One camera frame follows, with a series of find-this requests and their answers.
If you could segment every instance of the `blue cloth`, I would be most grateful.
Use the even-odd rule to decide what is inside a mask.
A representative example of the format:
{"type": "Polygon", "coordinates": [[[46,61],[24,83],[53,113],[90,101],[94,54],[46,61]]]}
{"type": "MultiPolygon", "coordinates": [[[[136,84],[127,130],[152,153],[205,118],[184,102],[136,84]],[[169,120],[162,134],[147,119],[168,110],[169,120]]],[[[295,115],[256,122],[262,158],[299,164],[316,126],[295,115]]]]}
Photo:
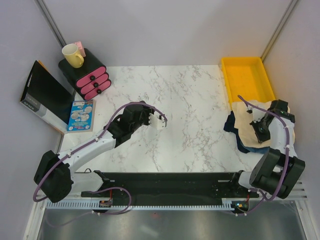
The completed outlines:
{"type": "Polygon", "coordinates": [[[226,119],[226,122],[224,124],[223,130],[225,130],[228,133],[234,133],[235,134],[235,139],[236,139],[236,146],[238,150],[244,154],[249,153],[249,150],[246,149],[242,144],[241,140],[239,137],[239,131],[237,128],[235,128],[235,122],[236,122],[236,117],[233,111],[231,111],[230,115],[226,119]]]}
{"type": "Polygon", "coordinates": [[[256,148],[256,147],[248,147],[248,146],[245,146],[242,142],[241,142],[241,145],[247,149],[248,151],[252,152],[252,153],[258,153],[258,154],[265,154],[268,150],[269,150],[269,147],[266,146],[266,147],[261,147],[261,148],[256,148]]]}

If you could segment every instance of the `marble table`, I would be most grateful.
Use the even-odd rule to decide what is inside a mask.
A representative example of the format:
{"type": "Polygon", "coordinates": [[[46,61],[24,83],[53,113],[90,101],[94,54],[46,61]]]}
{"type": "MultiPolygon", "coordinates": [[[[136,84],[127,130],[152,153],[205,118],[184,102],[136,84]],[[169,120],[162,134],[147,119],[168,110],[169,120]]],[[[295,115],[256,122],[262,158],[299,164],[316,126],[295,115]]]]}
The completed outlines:
{"type": "Polygon", "coordinates": [[[223,130],[229,114],[217,65],[108,67],[112,85],[95,97],[93,132],[68,133],[61,150],[96,134],[123,104],[144,100],[165,113],[167,128],[142,126],[130,140],[91,160],[102,172],[251,171],[259,153],[241,153],[223,130]]]}

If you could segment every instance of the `mug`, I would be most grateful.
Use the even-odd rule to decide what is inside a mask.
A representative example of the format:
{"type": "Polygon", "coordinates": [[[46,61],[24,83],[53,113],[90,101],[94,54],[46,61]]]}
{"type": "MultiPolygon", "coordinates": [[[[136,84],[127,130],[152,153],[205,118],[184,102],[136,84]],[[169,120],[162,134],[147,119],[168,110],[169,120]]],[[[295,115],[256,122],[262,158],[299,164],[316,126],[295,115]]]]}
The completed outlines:
{"type": "Polygon", "coordinates": [[[74,43],[65,45],[62,48],[62,54],[68,63],[76,69],[80,68],[84,64],[85,60],[81,56],[78,46],[74,43]]]}

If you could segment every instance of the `book cover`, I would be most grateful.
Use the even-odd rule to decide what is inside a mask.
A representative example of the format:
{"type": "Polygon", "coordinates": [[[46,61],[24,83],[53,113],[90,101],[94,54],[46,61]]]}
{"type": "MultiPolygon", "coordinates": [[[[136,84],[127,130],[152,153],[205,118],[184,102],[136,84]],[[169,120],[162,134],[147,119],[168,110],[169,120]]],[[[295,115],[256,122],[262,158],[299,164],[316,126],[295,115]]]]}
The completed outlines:
{"type": "Polygon", "coordinates": [[[71,108],[68,132],[91,132],[94,125],[96,102],[74,101],[71,108]]]}
{"type": "Polygon", "coordinates": [[[35,61],[20,102],[59,132],[67,133],[74,97],[35,61]]]}

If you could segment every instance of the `yellow tray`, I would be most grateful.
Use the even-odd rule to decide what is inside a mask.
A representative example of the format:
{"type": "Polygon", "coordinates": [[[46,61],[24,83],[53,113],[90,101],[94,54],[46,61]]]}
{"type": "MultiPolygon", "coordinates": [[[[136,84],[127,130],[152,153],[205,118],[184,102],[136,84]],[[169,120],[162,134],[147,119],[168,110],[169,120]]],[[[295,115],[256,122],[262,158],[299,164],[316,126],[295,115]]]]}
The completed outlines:
{"type": "Polygon", "coordinates": [[[231,109],[238,95],[262,103],[276,99],[260,57],[223,57],[221,64],[231,109]]]}

